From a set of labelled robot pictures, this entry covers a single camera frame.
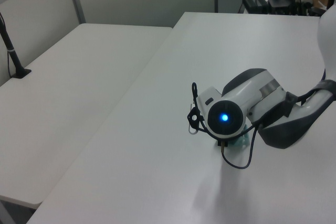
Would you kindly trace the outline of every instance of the white plastic casing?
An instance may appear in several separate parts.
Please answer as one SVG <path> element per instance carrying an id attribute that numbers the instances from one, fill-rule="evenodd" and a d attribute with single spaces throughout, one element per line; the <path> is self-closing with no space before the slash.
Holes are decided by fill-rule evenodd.
<path id="1" fill-rule="evenodd" d="M 270 93 L 265 93 L 265 91 L 263 91 L 265 87 L 274 83 L 278 86 L 276 89 L 272 90 Z M 281 86 L 279 86 L 274 77 L 265 70 L 232 89 L 223 97 L 214 87 L 208 88 L 197 97 L 197 105 L 204 117 L 208 130 L 217 137 L 228 138 L 238 135 L 243 130 L 246 116 L 249 112 L 252 112 L 252 115 L 249 115 L 249 119 L 253 122 L 273 108 L 273 106 L 284 100 L 285 96 L 286 92 L 281 88 Z M 211 98 L 213 101 L 207 105 L 206 102 Z M 236 103 L 243 113 L 243 121 L 239 130 L 230 135 L 215 133 L 207 123 L 210 108 L 217 102 L 225 100 Z"/>

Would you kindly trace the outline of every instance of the white desk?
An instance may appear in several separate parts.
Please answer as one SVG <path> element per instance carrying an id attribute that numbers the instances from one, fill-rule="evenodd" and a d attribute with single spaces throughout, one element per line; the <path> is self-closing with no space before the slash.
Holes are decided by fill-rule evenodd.
<path id="1" fill-rule="evenodd" d="M 323 73 L 318 20 L 184 14 L 29 224 L 333 223 L 336 104 L 286 150 L 258 136 L 246 170 L 186 119 L 193 81 L 221 90 L 249 68 L 308 91 Z"/>
<path id="2" fill-rule="evenodd" d="M 171 28 L 80 25 L 0 88 L 0 199 L 36 208 Z"/>

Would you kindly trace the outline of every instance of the black wire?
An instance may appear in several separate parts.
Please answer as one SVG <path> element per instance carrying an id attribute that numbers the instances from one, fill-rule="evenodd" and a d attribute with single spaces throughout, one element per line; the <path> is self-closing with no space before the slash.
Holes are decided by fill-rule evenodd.
<path id="1" fill-rule="evenodd" d="M 1 12 L 0 12 L 0 19 L 1 19 L 2 24 L 4 25 L 4 29 L 6 30 L 6 23 L 5 23 L 4 17 L 2 16 Z M 11 75 L 11 71 L 9 70 L 9 52 L 8 51 L 7 51 L 7 69 L 8 69 L 9 77 L 11 78 L 12 75 Z"/>
<path id="2" fill-rule="evenodd" d="M 1 12 L 0 12 L 0 18 L 1 18 L 2 24 L 4 24 L 4 28 L 6 30 L 6 23 L 5 23 L 4 17 L 2 16 Z"/>
<path id="3" fill-rule="evenodd" d="M 325 79 L 325 75 L 326 75 L 326 70 L 324 70 L 324 72 L 323 72 L 323 76 L 322 76 L 321 81 L 323 81 Z M 308 98 L 310 98 L 314 93 L 315 93 L 315 91 L 310 90 L 306 94 L 303 94 L 303 95 L 299 96 L 297 102 L 301 102 L 301 106 L 302 106 L 306 102 L 306 100 Z"/>
<path id="4" fill-rule="evenodd" d="M 9 70 L 9 52 L 7 52 L 7 67 L 8 67 L 8 74 L 9 74 L 9 77 L 11 78 L 11 71 Z"/>
<path id="5" fill-rule="evenodd" d="M 234 165 L 232 164 L 229 160 L 226 159 L 225 155 L 224 155 L 224 144 L 222 143 L 221 144 L 221 153 L 222 153 L 222 157 L 223 159 L 225 160 L 225 162 L 227 164 L 229 164 L 230 166 L 236 168 L 236 169 L 246 169 L 247 167 L 250 166 L 250 163 L 251 163 L 251 160 L 252 160 L 252 153 L 253 153 L 253 146 L 254 146 L 254 140 L 256 139 L 256 134 L 257 134 L 257 131 L 258 131 L 258 126 L 255 127 L 254 131 L 253 131 L 253 136 L 252 136 L 252 140 L 251 140 L 251 147 L 250 147 L 250 154 L 249 154 L 249 157 L 248 157 L 248 162 L 245 166 L 237 166 L 237 165 Z"/>
<path id="6" fill-rule="evenodd" d="M 194 104 L 195 104 L 195 107 L 196 107 L 196 113 L 197 113 L 196 116 L 197 116 L 197 118 L 200 118 L 201 113 L 200 113 L 200 111 L 199 111 L 199 109 L 198 109 L 198 104 L 197 104 L 197 99 L 196 99 L 196 98 L 198 97 L 198 94 L 197 94 L 197 85 L 196 85 L 195 82 L 193 82 L 193 84 L 192 84 L 192 92 L 193 92 L 193 100 L 194 100 Z M 225 141 L 225 142 L 235 140 L 235 139 L 237 139 L 237 138 L 239 138 L 239 137 L 245 135 L 246 133 L 248 133 L 250 130 L 252 130 L 252 129 L 254 128 L 254 126 L 252 125 L 250 128 L 248 128 L 248 129 L 242 131 L 240 134 L 238 134 L 238 135 L 236 135 L 236 136 L 232 136 L 232 137 L 228 137 L 228 138 L 220 138 L 220 137 L 215 136 L 214 134 L 212 134 L 212 133 L 207 129 L 207 127 L 205 126 L 203 120 L 200 120 L 199 122 L 201 123 L 201 125 L 202 125 L 202 127 L 203 127 L 203 129 L 204 129 L 203 132 L 207 133 L 209 136 L 211 136 L 211 137 L 214 138 L 215 140 L 218 140 L 218 141 Z"/>

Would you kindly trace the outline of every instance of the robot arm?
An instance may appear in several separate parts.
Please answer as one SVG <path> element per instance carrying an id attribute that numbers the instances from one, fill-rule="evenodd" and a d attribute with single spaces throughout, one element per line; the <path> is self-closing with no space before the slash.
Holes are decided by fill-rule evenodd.
<path id="1" fill-rule="evenodd" d="M 286 92 L 266 69 L 249 69 L 235 77 L 219 93 L 210 87 L 197 96 L 188 115 L 190 125 L 227 143 L 242 135 L 248 118 L 266 144 L 287 148 L 299 140 L 336 98 L 336 5 L 321 18 L 318 44 L 326 79 L 305 97 Z M 297 103 L 306 100 L 302 105 Z"/>

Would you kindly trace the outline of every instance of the black clamp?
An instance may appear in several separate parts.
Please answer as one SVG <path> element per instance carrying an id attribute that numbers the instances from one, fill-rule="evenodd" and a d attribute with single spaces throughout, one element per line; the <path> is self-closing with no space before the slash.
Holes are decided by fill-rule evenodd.
<path id="1" fill-rule="evenodd" d="M 336 101 L 336 82 L 333 80 L 321 80 L 311 91 L 328 90 Z"/>

